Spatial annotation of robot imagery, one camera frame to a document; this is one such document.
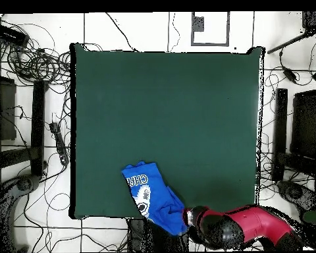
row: blue shirt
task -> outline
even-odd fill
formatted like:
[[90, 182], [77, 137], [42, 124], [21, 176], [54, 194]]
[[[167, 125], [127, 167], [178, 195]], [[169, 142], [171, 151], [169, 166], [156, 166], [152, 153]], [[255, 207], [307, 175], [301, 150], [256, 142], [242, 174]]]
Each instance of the blue shirt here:
[[165, 186], [156, 163], [139, 162], [122, 170], [140, 213], [172, 235], [187, 231], [182, 220], [184, 204]]

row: gray frame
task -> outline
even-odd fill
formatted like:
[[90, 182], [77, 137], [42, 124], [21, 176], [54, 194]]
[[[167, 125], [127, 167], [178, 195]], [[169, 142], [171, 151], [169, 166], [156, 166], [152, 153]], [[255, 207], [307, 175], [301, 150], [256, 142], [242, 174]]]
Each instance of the gray frame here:
[[228, 47], [229, 46], [229, 26], [230, 26], [230, 12], [227, 12], [226, 23], [226, 43], [195, 43], [194, 42], [194, 22], [196, 20], [196, 12], [192, 12], [192, 30], [191, 30], [191, 46], [216, 46], [216, 47]]

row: green table surface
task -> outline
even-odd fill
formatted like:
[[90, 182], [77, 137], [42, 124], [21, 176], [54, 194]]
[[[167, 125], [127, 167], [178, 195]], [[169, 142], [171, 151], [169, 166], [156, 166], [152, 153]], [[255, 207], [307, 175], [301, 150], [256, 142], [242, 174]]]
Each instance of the green table surface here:
[[186, 207], [254, 203], [261, 48], [75, 54], [77, 218], [141, 217], [121, 173], [141, 160]]

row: floor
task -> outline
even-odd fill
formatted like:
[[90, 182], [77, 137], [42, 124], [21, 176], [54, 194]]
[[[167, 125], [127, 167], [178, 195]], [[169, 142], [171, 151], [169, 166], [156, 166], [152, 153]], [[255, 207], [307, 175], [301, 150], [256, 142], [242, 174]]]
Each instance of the floor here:
[[[252, 46], [263, 46], [266, 50], [275, 47], [295, 36], [302, 31], [302, 12], [231, 12], [230, 13], [230, 46], [191, 46], [191, 13], [111, 13], [120, 29], [126, 34], [132, 47], [138, 51], [206, 51], [206, 52], [236, 52], [245, 53]], [[204, 15], [211, 18], [207, 13], [196, 13], [196, 16]], [[40, 47], [47, 48], [46, 52], [52, 53], [55, 50], [62, 54], [68, 51], [70, 43], [96, 43], [103, 50], [124, 49], [129, 46], [124, 36], [117, 30], [111, 19], [105, 13], [89, 14], [5, 14], [3, 20], [20, 26], [29, 33], [30, 37], [36, 40]], [[97, 49], [95, 45], [88, 45], [90, 49]], [[262, 167], [269, 169], [267, 156], [272, 152], [274, 101], [272, 99], [273, 88], [277, 86], [288, 89], [288, 126], [291, 131], [291, 115], [293, 96], [297, 92], [303, 92], [316, 88], [316, 82], [311, 80], [309, 70], [316, 71], [316, 36], [295, 43], [283, 51], [282, 62], [288, 68], [295, 70], [300, 77], [298, 86], [287, 79], [278, 66], [280, 65], [278, 51], [265, 56], [265, 91], [263, 108], [263, 134], [262, 134]], [[21, 82], [10, 72], [5, 62], [5, 56], [0, 63], [0, 73], [15, 79], [19, 86], [16, 93], [16, 104], [21, 106], [25, 114], [32, 115], [32, 87], [23, 87]], [[53, 86], [58, 92], [66, 88], [61, 85]], [[48, 91], [45, 104], [45, 120], [50, 123], [58, 121], [63, 110], [65, 94], [57, 94]], [[21, 110], [16, 108], [15, 115], [20, 115]], [[21, 135], [30, 145], [31, 124], [26, 118], [16, 118], [16, 126]], [[66, 117], [66, 125], [61, 127], [61, 132], [66, 135], [65, 144], [70, 144], [70, 117]], [[14, 141], [2, 141], [0, 150], [9, 150], [23, 146], [19, 135]], [[49, 160], [47, 176], [56, 175], [62, 166], [56, 153], [55, 141], [51, 133], [45, 130], [45, 159]], [[15, 166], [0, 170], [0, 181], [6, 181], [18, 174], [28, 172], [29, 163], [21, 163]], [[293, 174], [286, 172], [289, 179]], [[307, 183], [313, 189], [313, 181], [304, 175], [295, 177], [300, 183]], [[278, 208], [289, 216], [298, 219], [295, 207], [284, 201], [277, 193], [276, 186], [267, 179], [261, 181], [262, 191], [260, 193], [260, 204]], [[107, 249], [115, 249], [124, 242], [127, 234], [127, 225], [123, 219], [111, 219], [106, 217], [89, 217], [82, 221], [72, 220], [68, 216], [68, 205], [70, 195], [70, 165], [68, 169], [58, 177], [49, 179], [41, 184], [38, 189], [31, 193], [28, 202], [27, 216], [34, 222], [45, 228], [45, 232], [35, 247], [35, 252], [48, 252], [45, 242], [51, 238], [52, 252], [106, 252]], [[15, 238], [17, 244], [28, 244], [30, 252], [41, 235], [41, 229], [30, 223], [23, 216], [23, 209], [27, 197], [19, 200], [15, 212]], [[190, 243], [190, 251], [204, 251]]]

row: robotic arm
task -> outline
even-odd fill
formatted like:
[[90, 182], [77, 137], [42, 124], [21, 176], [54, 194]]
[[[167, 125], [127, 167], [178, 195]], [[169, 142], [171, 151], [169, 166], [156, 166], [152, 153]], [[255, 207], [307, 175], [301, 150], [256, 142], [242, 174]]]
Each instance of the robotic arm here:
[[183, 220], [190, 238], [209, 249], [245, 246], [255, 238], [265, 250], [297, 251], [303, 242], [294, 230], [277, 215], [261, 206], [246, 206], [225, 213], [197, 206], [185, 209]]

